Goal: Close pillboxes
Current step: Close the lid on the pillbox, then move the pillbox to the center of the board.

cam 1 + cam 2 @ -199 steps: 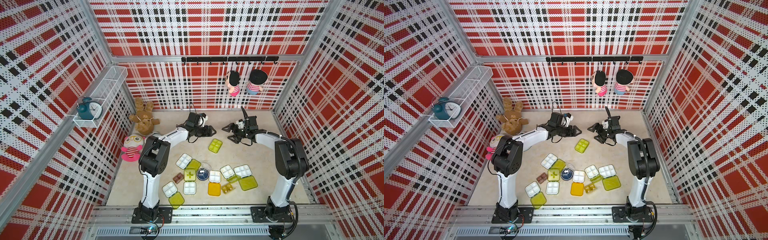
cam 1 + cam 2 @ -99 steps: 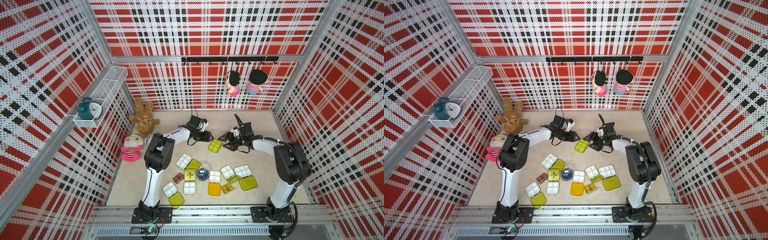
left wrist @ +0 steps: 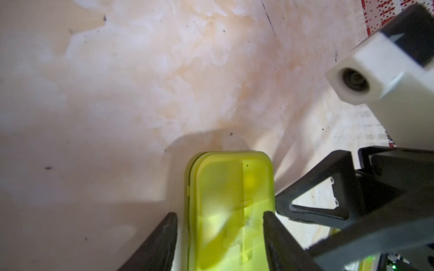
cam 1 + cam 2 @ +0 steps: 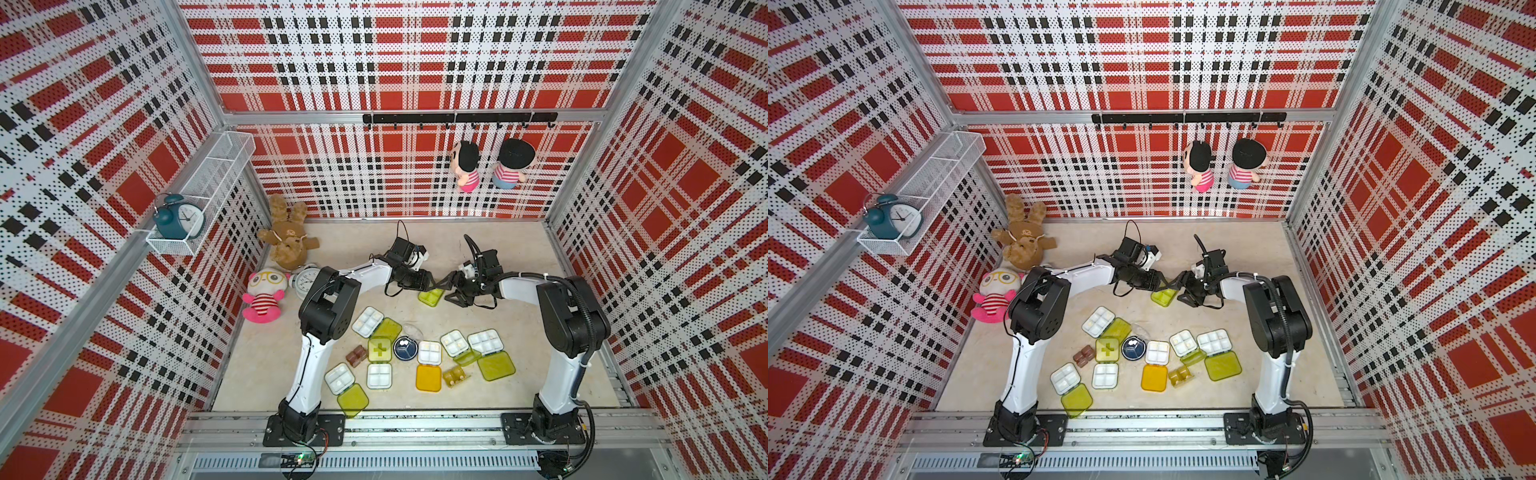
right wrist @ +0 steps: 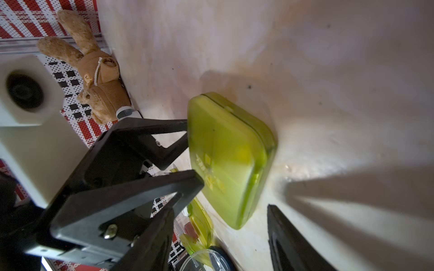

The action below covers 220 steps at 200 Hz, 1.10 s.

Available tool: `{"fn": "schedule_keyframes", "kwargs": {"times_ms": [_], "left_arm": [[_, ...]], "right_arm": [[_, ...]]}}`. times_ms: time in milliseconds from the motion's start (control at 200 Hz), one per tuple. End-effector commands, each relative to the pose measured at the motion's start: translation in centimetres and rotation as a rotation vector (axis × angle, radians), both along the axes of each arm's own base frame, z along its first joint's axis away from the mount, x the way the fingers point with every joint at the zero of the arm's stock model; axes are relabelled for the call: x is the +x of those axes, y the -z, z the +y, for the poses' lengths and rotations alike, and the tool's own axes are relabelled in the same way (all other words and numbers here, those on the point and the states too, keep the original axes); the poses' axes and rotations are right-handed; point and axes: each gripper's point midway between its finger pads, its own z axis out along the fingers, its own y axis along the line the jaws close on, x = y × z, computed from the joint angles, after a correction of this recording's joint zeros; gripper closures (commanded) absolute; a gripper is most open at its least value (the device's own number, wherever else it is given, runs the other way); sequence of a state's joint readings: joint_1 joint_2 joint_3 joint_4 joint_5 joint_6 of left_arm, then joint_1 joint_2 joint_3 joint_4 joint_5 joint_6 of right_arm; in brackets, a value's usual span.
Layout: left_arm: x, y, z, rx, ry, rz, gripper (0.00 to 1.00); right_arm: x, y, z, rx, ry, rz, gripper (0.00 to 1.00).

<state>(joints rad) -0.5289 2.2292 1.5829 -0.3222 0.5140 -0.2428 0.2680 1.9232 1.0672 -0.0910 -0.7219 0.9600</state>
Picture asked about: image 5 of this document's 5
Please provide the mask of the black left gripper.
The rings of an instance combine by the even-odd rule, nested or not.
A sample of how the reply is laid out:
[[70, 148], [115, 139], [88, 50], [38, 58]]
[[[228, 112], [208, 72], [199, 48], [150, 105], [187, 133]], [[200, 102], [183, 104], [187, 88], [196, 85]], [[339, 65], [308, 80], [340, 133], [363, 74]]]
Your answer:
[[1, 250], [21, 271], [36, 257], [111, 269], [135, 236], [150, 228], [153, 201], [172, 194], [164, 210], [179, 214], [203, 189], [194, 170], [150, 177], [142, 166], [168, 168], [187, 148], [188, 135], [168, 147], [155, 135], [187, 131], [187, 120], [127, 117], [100, 136], [43, 210], [33, 204], [1, 216]]

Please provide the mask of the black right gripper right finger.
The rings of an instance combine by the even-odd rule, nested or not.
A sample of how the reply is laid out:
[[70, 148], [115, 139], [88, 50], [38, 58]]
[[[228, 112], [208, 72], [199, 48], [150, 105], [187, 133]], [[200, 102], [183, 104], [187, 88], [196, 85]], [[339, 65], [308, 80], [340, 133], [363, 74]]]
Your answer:
[[275, 271], [326, 271], [327, 261], [276, 205], [267, 207], [272, 266]]

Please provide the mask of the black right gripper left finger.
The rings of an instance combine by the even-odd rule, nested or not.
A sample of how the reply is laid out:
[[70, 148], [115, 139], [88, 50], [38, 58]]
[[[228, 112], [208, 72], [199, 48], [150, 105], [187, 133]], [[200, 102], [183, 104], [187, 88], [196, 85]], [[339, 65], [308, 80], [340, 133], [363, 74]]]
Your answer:
[[152, 219], [135, 245], [116, 264], [118, 271], [167, 271], [174, 235], [174, 209], [167, 204]]

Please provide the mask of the green pillbox white tray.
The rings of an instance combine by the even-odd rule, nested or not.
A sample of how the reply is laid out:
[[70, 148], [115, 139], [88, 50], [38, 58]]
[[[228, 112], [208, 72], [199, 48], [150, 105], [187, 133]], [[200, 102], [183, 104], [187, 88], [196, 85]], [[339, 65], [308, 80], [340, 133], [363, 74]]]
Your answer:
[[277, 149], [271, 129], [218, 93], [188, 103], [188, 145], [202, 192], [232, 229], [253, 215]]

